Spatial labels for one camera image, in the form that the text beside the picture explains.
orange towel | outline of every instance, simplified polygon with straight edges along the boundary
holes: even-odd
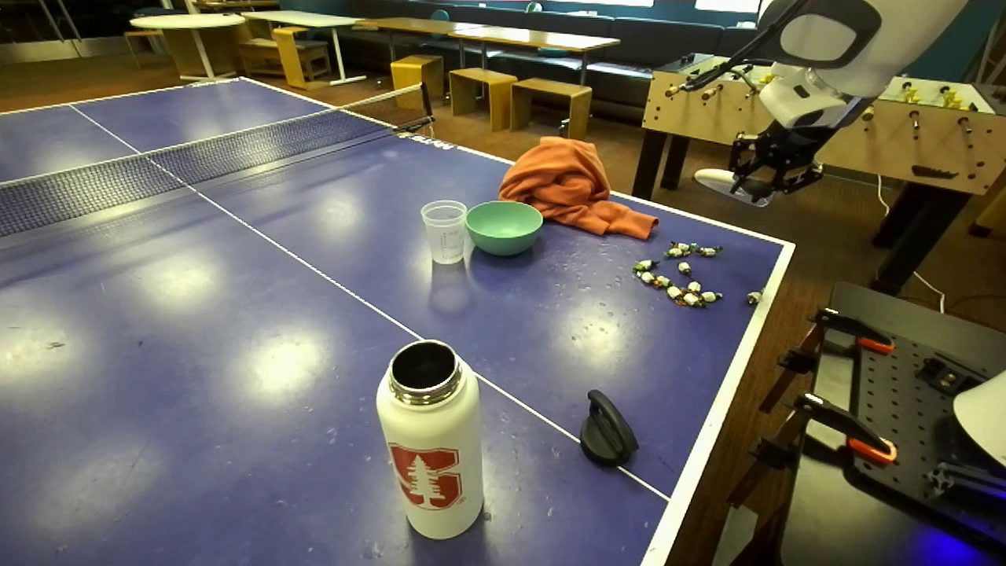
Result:
[[[529,201],[547,220],[608,237],[652,239],[657,218],[608,201],[610,187],[591,142],[544,135],[504,175],[501,199]]]

water bottle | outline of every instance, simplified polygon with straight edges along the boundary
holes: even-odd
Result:
[[[447,344],[412,344],[379,386],[379,419],[409,524],[434,542],[480,516],[478,378]]]

blue table surface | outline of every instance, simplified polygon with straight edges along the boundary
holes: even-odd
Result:
[[[149,175],[180,187],[0,239],[4,562],[660,561],[794,244],[627,201],[660,218],[652,242],[547,222],[529,254],[434,266],[417,207],[491,201],[510,163],[348,113],[325,117],[338,151],[294,163],[208,178],[156,155],[322,111],[221,82],[0,117],[4,147],[23,139],[0,183],[155,151]],[[637,257],[672,274],[669,242],[722,244],[693,261],[722,301],[635,280]],[[420,336],[483,389],[483,518],[447,544],[409,533],[373,415]],[[637,435],[627,473],[569,437],[587,389]]]

foosball table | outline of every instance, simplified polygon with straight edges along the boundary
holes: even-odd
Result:
[[[739,135],[757,135],[773,123],[757,101],[760,88],[773,82],[770,66],[737,66],[707,88],[681,91],[688,75],[722,61],[693,54],[654,72],[631,195],[652,199],[660,160],[660,189],[676,189],[693,139],[734,146]],[[961,82],[896,75],[855,123],[819,151],[819,160],[832,169],[907,183],[873,237],[873,244],[893,248],[873,280],[879,292],[901,291],[976,195],[1001,189],[971,230],[988,230],[1006,211],[1006,117]]]

table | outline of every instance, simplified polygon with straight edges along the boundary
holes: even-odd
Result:
[[[862,285],[835,285],[832,307],[862,317],[893,336],[940,350],[971,369],[1006,369],[1006,336],[922,304],[879,297]],[[835,357],[822,358],[814,389],[835,405],[849,405],[853,365]],[[1002,562],[992,546],[910,516],[857,488],[839,469],[803,460],[784,539],[784,562]]]
[[[652,242],[547,222],[434,266],[417,207],[491,201],[510,163],[253,80],[4,113],[0,139],[10,562],[664,562],[794,257],[619,199]],[[695,257],[722,301],[637,284],[669,239],[722,244]],[[451,544],[409,533],[373,411],[420,336],[480,374],[483,518]],[[587,389],[635,427],[630,469],[585,460]]]
[[[130,25],[136,29],[156,29],[156,33],[189,33],[196,41],[196,54],[200,61],[206,80],[218,80],[208,48],[200,41],[200,33],[208,29],[235,29],[242,25],[242,15],[225,15],[225,14],[170,14],[170,15],[142,15],[142,19],[130,19]]]
[[[579,56],[579,86],[587,82],[587,56],[594,51],[619,44],[619,37],[600,37],[600,36],[562,36],[562,33],[447,22],[447,19],[362,19],[355,29],[379,33],[379,36],[447,37],[447,41],[456,41],[458,48],[476,44],[480,51],[480,66],[488,62],[488,48],[573,54]]]
[[[739,131],[770,126],[755,95],[770,82],[770,66],[752,66],[744,80],[728,75],[693,95],[676,91],[693,72],[722,61],[693,54],[654,72],[631,195],[652,199],[660,160],[660,187],[676,189],[693,139],[734,146]],[[907,183],[901,199],[873,232],[878,248],[893,248],[873,291],[900,292],[971,195],[1006,183],[1006,117],[993,113],[971,86],[893,80],[870,113],[839,130],[819,160]]]
[[[345,75],[341,29],[353,29],[358,19],[331,15],[331,14],[301,14],[301,11],[267,11],[267,14],[242,14],[254,22],[299,25],[299,29],[326,29],[333,36],[333,54],[341,75],[333,86],[362,82],[362,75]]]

